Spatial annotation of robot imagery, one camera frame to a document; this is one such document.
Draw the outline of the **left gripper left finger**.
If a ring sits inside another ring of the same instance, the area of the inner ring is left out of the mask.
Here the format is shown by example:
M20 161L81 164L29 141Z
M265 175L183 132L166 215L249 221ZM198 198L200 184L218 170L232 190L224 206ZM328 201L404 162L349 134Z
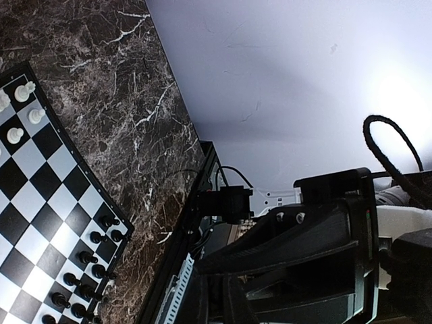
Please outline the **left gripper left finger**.
M183 323L207 324L209 322L209 277L207 275L198 275L193 279L183 313Z

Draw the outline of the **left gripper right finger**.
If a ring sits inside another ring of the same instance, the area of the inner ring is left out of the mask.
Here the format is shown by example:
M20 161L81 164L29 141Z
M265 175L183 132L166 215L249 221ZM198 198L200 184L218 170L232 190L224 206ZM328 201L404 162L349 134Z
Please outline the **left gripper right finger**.
M223 322L258 323L252 307L242 289L240 280L234 275L223 276Z

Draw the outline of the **black back-row piece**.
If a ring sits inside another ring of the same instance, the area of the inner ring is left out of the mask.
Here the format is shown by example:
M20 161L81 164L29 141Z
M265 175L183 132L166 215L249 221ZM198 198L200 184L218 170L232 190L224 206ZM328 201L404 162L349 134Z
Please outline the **black back-row piece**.
M110 233L111 239L115 242L115 243L120 243L123 241L128 241L130 239L130 235L128 233L123 234L121 231L119 231L118 229L113 229Z

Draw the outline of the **black white chessboard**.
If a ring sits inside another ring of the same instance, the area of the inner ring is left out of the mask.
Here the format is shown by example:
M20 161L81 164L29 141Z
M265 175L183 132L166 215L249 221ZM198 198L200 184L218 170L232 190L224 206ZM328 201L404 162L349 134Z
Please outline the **black white chessboard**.
M20 103L14 92L33 81ZM1 322L102 323L107 285L133 225L83 160L29 63L1 74L10 105L1 112ZM44 109L39 124L28 120ZM22 128L17 144L10 128Z

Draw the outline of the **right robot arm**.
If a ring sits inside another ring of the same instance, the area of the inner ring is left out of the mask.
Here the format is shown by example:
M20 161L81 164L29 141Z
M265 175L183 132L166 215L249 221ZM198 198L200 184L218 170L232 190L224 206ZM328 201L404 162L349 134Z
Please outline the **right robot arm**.
M403 174L365 142L394 185L351 169L296 181L301 200L271 209L234 243L197 262L182 323L370 323L379 292L415 323L431 322L431 174Z

